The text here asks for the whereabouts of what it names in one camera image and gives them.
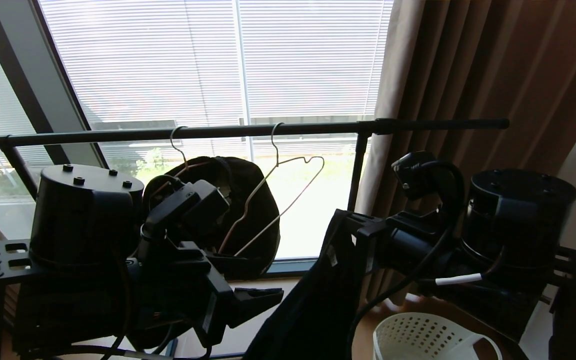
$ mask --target perforated basket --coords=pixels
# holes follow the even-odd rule
[[[373,360],[477,360],[473,345],[480,339],[501,351],[489,337],[444,317],[403,312],[384,319],[372,334]]]

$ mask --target robotic arm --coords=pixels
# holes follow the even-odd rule
[[[359,312],[350,340],[373,306],[416,281],[421,294],[453,303],[518,343],[546,285],[554,285],[549,359],[576,357],[576,250],[560,246],[576,189],[532,171],[480,172],[470,181],[461,236],[453,237],[464,204],[457,167],[429,152],[409,153],[392,167],[407,198],[436,193],[442,204],[428,214],[349,217],[358,241],[374,249],[368,262],[406,276]]]

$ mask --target white tape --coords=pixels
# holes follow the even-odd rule
[[[454,284],[472,283],[474,281],[480,281],[480,280],[482,280],[482,274],[471,273],[469,275],[435,278],[434,283],[437,285],[454,285]]]

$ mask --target black cylinder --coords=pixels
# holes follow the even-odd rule
[[[95,166],[44,168],[30,255],[54,266],[98,264],[110,249],[127,257],[139,242],[143,190],[137,178]]]
[[[462,245],[491,264],[521,269],[553,266],[576,189],[553,176],[519,169],[488,170],[470,181]]]

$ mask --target black cloth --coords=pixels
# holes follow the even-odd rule
[[[344,226],[349,214],[336,210],[317,261],[263,323],[243,360],[343,360],[367,254]]]

